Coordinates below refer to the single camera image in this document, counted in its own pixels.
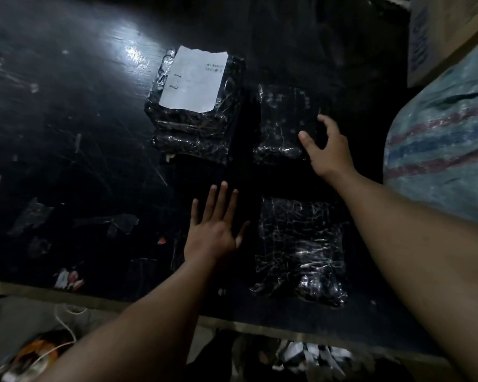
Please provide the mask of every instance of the blue stripe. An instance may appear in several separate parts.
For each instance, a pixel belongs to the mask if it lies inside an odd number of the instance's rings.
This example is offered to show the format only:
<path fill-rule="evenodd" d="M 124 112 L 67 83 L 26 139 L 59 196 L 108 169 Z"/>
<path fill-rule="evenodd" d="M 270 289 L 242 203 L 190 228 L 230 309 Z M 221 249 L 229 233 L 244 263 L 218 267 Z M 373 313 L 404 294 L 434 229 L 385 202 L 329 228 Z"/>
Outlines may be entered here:
<path fill-rule="evenodd" d="M 424 140 L 414 141 L 393 150 L 388 154 L 388 163 L 393 163 L 411 154 L 427 153 L 429 151 L 463 144 L 467 141 L 474 141 L 475 139 L 478 139 L 478 126 L 469 130 L 456 131 L 442 136 L 427 137 Z"/>

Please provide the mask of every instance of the black plastic wrap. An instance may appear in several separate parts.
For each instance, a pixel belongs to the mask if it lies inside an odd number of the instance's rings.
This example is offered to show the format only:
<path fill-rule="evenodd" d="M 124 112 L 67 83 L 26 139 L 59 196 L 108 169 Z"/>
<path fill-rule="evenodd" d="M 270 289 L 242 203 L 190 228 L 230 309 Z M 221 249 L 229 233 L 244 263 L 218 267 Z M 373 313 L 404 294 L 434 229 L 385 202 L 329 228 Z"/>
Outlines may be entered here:
<path fill-rule="evenodd" d="M 277 165 L 302 158 L 298 133 L 304 130 L 317 139 L 317 115 L 327 114 L 328 100 L 299 88 L 262 84 L 257 99 L 261 103 L 261 124 L 253 161 Z"/>
<path fill-rule="evenodd" d="M 344 225 L 333 220 L 333 209 L 321 202 L 262 198 L 253 292 L 344 305 Z"/>
<path fill-rule="evenodd" d="M 228 57 L 213 110 L 199 113 L 170 109 L 160 106 L 159 100 L 175 54 L 174 50 L 167 51 L 145 104 L 145 112 L 154 124 L 153 145 L 162 153 L 226 163 L 242 104 L 246 64 L 238 57 Z"/>

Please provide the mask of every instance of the scratched black surface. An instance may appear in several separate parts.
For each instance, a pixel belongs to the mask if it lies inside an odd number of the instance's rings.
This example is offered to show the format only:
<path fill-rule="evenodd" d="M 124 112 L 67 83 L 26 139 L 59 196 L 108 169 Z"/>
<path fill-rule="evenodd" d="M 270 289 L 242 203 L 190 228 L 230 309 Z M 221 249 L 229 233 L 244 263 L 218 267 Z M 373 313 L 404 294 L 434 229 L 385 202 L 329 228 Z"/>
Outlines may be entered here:
<path fill-rule="evenodd" d="M 248 65 L 247 83 L 283 83 L 328 96 L 363 174 L 380 180 L 385 135 L 409 99 L 408 13 L 380 0 L 0 0 L 0 279 L 51 288 L 76 269 L 78 292 L 133 301 L 177 264 L 191 198 L 229 179 L 241 191 L 238 221 L 258 218 L 261 192 L 330 201 L 309 166 L 253 169 L 190 157 L 166 163 L 151 147 L 143 112 L 159 62 L 180 44 L 227 50 Z M 254 106 L 242 114 L 249 141 Z M 75 141 L 81 134 L 79 151 Z M 44 225 L 7 236 L 32 199 L 53 206 Z M 73 219 L 134 214 L 130 235 Z M 204 314 L 422 353 L 438 353 L 398 302 L 352 228 L 345 308 L 254 297 L 255 227 Z M 33 237 L 52 245 L 27 255 Z M 166 244 L 157 244 L 160 237 Z"/>

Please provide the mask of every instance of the red stripe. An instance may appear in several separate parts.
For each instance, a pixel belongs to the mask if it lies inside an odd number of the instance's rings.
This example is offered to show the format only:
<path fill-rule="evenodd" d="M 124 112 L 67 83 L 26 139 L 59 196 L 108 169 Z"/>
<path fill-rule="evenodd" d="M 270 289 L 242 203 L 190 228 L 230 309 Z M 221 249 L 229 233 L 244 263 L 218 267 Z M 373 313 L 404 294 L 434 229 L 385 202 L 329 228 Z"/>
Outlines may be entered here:
<path fill-rule="evenodd" d="M 438 158 L 422 163 L 414 163 L 405 166 L 395 167 L 386 171 L 386 180 L 402 176 L 415 176 L 418 174 L 440 173 L 452 166 L 464 166 L 469 163 L 478 162 L 478 150 L 453 158 Z"/>
<path fill-rule="evenodd" d="M 428 130 L 431 130 L 431 129 L 435 129 L 435 128 L 438 128 L 438 127 L 446 127 L 446 126 L 450 126 L 452 124 L 457 124 L 457 123 L 460 123 L 463 120 L 474 118 L 475 116 L 478 116 L 478 106 L 467 108 L 467 109 L 465 109 L 465 111 L 456 112 L 454 114 L 451 114 L 447 118 L 436 119 L 436 120 L 433 120 L 433 121 L 428 121 L 426 123 L 420 123 L 420 124 L 414 126 L 413 128 L 411 128 L 411 130 L 409 130 L 406 133 L 396 134 L 396 135 L 392 136 L 387 141 L 387 145 L 388 146 L 396 145 L 396 144 L 399 144 L 400 142 L 406 140 L 410 136 L 413 136 L 413 135 L 416 135 L 416 134 L 421 134 L 422 132 L 425 132 L 425 131 L 428 131 Z"/>

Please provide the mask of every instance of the white paper label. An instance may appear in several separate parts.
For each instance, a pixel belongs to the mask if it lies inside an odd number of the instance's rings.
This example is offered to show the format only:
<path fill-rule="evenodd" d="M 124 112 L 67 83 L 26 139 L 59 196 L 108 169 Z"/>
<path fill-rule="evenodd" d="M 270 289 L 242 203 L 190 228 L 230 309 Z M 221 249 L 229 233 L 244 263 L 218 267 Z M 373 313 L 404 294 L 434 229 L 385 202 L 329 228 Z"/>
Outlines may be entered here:
<path fill-rule="evenodd" d="M 214 109 L 228 53 L 180 46 L 170 67 L 159 105 L 194 112 Z"/>

